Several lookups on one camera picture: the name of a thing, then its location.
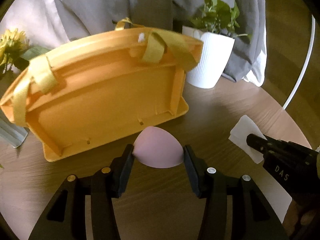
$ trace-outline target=brown floor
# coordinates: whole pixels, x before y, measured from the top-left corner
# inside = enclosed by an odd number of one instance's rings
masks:
[[[267,68],[263,89],[280,105],[302,69],[310,40],[311,13],[302,0],[266,0]],[[313,148],[320,145],[320,28],[305,76],[287,112]]]

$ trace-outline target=pink makeup sponge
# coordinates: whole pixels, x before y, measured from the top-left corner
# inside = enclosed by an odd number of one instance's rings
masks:
[[[149,126],[134,142],[132,155],[144,165],[153,168],[170,168],[183,163],[183,148],[167,131]]]

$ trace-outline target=white cable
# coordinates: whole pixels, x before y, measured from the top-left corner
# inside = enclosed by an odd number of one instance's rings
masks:
[[[294,88],[291,91],[291,94],[289,95],[287,101],[284,103],[284,105],[282,107],[283,109],[287,108],[288,104],[290,103],[291,99],[293,98],[294,94],[296,93],[296,91],[297,91],[297,89],[298,89],[298,87],[299,87],[299,85],[301,83],[301,80],[303,78],[304,73],[306,72],[306,69],[307,69],[307,66],[308,66],[308,63],[309,63],[309,60],[310,60],[311,52],[312,52],[313,41],[315,39],[315,30],[316,30],[316,20],[312,16],[311,37],[310,37],[310,43],[309,43],[309,48],[308,48],[306,60],[304,61],[301,73],[300,73],[300,75],[298,77],[298,80],[297,80],[296,84],[294,85]]]

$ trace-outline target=metal screw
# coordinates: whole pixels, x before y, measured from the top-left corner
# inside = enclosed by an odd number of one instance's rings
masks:
[[[210,167],[210,168],[207,168],[207,172],[213,174],[213,173],[216,173],[217,170],[215,168]]]
[[[75,175],[70,175],[70,176],[68,176],[68,178],[67,178],[67,180],[69,181],[69,182],[72,182],[72,181],[74,181],[76,179],[76,176]]]
[[[109,167],[104,167],[101,170],[102,173],[109,173],[110,171],[111,171],[111,169]]]
[[[243,175],[242,179],[245,180],[245,181],[250,181],[251,177],[249,175]]]

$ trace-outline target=white tissue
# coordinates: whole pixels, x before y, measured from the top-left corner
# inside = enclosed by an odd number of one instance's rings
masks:
[[[230,131],[229,140],[243,149],[255,163],[260,163],[263,160],[263,154],[247,145],[247,136],[251,133],[266,139],[259,127],[247,115],[244,115]]]

